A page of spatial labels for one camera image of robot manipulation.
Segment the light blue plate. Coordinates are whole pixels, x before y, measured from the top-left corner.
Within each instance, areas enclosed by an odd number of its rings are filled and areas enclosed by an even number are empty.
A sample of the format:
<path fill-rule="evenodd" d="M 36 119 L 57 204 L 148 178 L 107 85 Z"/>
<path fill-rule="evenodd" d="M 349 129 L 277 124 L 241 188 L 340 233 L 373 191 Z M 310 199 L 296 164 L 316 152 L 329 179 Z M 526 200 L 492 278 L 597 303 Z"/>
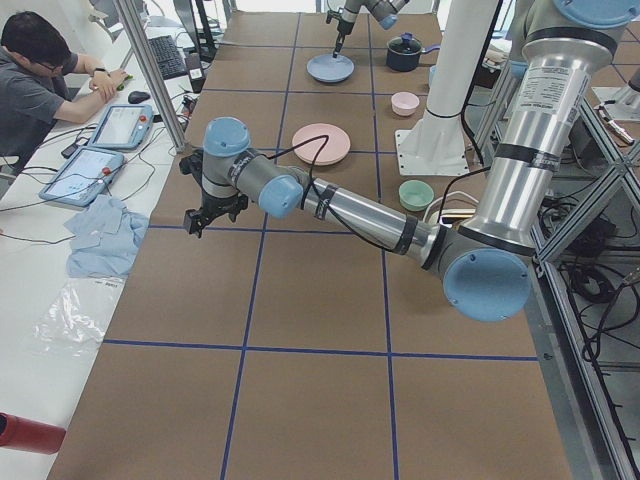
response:
<path fill-rule="evenodd" d="M 355 65 L 344 55 L 321 54 L 310 59 L 306 69 L 313 79 L 321 83 L 333 84 L 348 79 L 353 74 Z"/>

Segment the pink plate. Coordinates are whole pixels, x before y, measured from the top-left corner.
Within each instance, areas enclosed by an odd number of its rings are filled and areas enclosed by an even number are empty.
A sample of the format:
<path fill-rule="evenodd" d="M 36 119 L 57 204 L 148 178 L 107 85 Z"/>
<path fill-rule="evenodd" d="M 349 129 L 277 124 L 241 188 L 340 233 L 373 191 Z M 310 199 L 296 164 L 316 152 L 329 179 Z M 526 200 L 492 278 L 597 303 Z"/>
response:
<path fill-rule="evenodd" d="M 338 126 L 314 123 L 300 128 L 293 135 L 292 146 L 295 155 L 304 163 L 328 166 L 346 157 L 351 139 Z"/>

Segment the light blue shirt cloth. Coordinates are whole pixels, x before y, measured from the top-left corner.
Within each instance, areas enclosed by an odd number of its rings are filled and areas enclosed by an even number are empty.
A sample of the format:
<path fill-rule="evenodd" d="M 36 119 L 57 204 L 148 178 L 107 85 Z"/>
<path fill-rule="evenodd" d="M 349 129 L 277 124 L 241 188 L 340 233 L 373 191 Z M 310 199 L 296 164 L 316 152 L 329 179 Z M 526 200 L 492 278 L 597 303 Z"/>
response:
<path fill-rule="evenodd" d="M 142 244 L 149 218 L 125 203 L 100 194 L 64 223 L 74 238 L 66 262 L 69 277 L 127 277 Z"/>

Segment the light blue cup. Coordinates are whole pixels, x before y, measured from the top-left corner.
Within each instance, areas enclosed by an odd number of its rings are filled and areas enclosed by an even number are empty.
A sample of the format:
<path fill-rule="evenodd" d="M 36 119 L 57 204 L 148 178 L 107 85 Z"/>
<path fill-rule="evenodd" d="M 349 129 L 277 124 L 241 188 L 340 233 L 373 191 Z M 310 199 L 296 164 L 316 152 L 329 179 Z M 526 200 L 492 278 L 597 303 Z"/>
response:
<path fill-rule="evenodd" d="M 429 68 L 429 73 L 428 73 L 428 87 L 429 87 L 429 89 L 431 89 L 433 87 L 433 82 L 434 82 L 435 76 L 436 76 L 436 70 L 437 70 L 436 65 L 432 65 Z"/>

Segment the blue teach pendant upper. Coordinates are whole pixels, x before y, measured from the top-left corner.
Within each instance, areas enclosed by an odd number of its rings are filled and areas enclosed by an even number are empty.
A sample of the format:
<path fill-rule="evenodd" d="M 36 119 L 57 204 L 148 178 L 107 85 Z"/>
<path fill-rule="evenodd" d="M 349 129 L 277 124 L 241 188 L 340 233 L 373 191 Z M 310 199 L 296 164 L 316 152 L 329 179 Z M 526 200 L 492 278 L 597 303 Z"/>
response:
<path fill-rule="evenodd" d="M 148 104 L 111 105 L 104 112 L 88 144 L 117 151 L 136 149 L 153 121 Z"/>

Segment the blue teach pendant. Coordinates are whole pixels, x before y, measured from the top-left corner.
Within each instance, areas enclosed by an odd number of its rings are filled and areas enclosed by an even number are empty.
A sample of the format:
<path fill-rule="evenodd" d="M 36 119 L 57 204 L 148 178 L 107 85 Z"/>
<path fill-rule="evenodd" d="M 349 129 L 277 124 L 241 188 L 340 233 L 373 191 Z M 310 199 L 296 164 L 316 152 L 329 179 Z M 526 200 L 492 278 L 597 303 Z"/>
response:
<path fill-rule="evenodd" d="M 46 202 L 86 207 L 104 192 L 124 166 L 122 153 L 94 146 L 79 148 L 39 192 Z"/>
<path fill-rule="evenodd" d="M 104 112 L 88 144 L 117 151 L 136 149 L 153 121 L 148 104 L 111 105 Z"/>

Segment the blue teach pendant lower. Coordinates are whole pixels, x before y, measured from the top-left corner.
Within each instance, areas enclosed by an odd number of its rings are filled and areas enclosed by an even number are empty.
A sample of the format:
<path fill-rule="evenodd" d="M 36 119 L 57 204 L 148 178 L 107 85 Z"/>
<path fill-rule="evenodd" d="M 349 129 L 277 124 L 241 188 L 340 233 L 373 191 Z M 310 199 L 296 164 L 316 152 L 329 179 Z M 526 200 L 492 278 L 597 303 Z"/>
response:
<path fill-rule="evenodd" d="M 39 192 L 46 202 L 86 207 L 104 192 L 124 166 L 122 153 L 94 146 L 79 148 Z"/>

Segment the black computer mouse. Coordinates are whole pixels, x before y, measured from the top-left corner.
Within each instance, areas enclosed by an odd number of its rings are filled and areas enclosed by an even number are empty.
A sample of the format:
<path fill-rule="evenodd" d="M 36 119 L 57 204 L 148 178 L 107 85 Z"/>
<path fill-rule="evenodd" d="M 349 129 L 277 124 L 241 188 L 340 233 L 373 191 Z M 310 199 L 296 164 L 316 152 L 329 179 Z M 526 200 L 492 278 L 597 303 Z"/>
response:
<path fill-rule="evenodd" d="M 151 95 L 148 92 L 144 91 L 132 91 L 128 94 L 127 101 L 129 104 L 140 104 L 145 102 L 151 98 Z"/>

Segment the black keyboard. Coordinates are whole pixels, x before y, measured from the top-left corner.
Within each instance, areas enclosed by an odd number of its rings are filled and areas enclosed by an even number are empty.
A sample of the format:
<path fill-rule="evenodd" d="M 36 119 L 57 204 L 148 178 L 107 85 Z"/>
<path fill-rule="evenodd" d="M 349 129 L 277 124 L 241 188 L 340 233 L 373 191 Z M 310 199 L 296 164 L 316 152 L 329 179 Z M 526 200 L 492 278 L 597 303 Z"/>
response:
<path fill-rule="evenodd" d="M 187 74 L 183 56 L 170 35 L 148 39 L 149 47 L 164 80 L 181 77 Z"/>

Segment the clear plastic bag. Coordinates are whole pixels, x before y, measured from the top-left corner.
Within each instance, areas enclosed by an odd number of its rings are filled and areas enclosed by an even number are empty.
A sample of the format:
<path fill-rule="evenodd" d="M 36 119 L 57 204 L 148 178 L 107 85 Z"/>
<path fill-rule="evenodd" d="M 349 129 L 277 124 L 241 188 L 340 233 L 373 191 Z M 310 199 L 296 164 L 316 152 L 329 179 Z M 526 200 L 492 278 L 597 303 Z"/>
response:
<path fill-rule="evenodd" d="M 71 278 L 35 323 L 29 346 L 39 354 L 88 357 L 102 344 L 124 280 Z"/>

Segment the green bowl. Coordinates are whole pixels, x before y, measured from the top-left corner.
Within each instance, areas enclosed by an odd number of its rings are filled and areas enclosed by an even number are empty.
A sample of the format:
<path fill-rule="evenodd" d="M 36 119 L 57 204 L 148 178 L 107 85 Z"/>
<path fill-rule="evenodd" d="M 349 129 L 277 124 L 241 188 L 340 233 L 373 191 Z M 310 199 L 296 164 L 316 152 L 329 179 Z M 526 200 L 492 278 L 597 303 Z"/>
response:
<path fill-rule="evenodd" d="M 434 200 L 432 187 L 421 180 L 407 180 L 398 189 L 401 206 L 411 212 L 425 210 Z"/>

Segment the seated person grey shirt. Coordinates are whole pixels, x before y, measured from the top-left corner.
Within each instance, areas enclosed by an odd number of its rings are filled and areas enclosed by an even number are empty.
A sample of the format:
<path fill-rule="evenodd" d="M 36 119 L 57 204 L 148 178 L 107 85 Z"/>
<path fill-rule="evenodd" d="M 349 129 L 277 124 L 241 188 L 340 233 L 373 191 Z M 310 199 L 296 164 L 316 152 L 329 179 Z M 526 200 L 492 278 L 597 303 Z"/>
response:
<path fill-rule="evenodd" d="M 1 155 L 18 174 L 58 120 L 83 124 L 127 78 L 73 53 L 59 31 L 32 11 L 9 17 L 1 35 Z"/>

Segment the cream toaster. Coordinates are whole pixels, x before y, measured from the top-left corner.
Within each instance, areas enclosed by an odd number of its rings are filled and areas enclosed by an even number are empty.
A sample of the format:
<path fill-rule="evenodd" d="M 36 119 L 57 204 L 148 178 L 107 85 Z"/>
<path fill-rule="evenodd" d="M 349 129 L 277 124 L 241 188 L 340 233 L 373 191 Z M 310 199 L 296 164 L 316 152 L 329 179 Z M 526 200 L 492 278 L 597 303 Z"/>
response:
<path fill-rule="evenodd" d="M 454 227 L 470 219 L 474 214 L 474 208 L 450 208 L 444 209 L 441 214 L 437 214 L 436 220 L 443 226 Z"/>

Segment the red cylinder object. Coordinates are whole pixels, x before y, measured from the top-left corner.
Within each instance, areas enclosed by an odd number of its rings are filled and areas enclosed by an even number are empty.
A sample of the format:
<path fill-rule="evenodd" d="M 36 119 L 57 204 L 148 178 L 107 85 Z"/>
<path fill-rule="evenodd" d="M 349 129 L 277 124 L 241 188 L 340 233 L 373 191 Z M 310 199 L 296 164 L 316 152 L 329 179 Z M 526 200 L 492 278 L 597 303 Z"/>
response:
<path fill-rule="evenodd" d="M 40 454 L 57 453 L 66 430 L 23 417 L 1 413 L 1 446 Z"/>

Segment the aluminium frame post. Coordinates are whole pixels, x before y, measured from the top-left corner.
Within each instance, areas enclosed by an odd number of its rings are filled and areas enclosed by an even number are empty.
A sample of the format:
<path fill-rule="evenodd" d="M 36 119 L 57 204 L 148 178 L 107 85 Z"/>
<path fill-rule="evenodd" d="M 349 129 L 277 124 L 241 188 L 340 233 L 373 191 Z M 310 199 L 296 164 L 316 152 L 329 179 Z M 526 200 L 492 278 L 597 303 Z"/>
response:
<path fill-rule="evenodd" d="M 115 0 L 114 5 L 174 149 L 177 153 L 184 153 L 187 149 L 184 131 L 178 120 L 177 113 L 174 110 L 151 47 L 149 46 L 134 2 L 131 0 Z"/>

